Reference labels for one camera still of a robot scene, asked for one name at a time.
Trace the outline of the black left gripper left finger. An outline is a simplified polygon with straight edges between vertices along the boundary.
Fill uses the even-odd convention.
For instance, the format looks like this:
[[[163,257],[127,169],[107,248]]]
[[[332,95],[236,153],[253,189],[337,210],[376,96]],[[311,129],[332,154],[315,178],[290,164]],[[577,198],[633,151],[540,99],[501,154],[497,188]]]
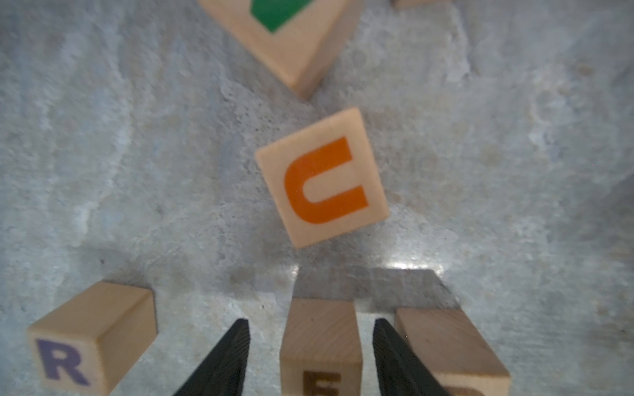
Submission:
[[[249,346],[249,320],[237,319],[174,396],[241,395]]]

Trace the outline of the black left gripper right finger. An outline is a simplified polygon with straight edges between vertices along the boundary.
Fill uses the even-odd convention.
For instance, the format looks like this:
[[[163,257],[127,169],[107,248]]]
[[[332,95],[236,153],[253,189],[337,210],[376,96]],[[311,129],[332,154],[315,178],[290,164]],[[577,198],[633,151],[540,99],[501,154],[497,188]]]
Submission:
[[[375,321],[372,345],[382,396],[450,395],[384,318]]]

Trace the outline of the wooden block letter D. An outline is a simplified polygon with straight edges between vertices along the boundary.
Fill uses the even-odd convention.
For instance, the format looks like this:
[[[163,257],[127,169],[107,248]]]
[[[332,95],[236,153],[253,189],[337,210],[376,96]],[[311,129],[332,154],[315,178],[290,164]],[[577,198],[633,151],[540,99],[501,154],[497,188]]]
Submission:
[[[510,394],[511,374],[462,310],[399,308],[395,326],[449,394]]]

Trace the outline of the wooden block letter E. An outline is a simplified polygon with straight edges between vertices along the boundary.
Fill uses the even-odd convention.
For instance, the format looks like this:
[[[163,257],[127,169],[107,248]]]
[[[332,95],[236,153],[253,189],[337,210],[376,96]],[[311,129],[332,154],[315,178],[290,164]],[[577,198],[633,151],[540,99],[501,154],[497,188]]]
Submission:
[[[294,298],[279,355],[283,395],[359,395],[363,350],[355,305]]]

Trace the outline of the wooden block letter R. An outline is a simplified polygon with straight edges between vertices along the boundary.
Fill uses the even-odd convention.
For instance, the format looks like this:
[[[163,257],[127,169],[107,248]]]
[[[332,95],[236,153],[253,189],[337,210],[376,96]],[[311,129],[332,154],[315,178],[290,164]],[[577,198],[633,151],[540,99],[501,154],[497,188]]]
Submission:
[[[150,289],[100,281],[27,330],[44,386],[108,395],[158,335]]]

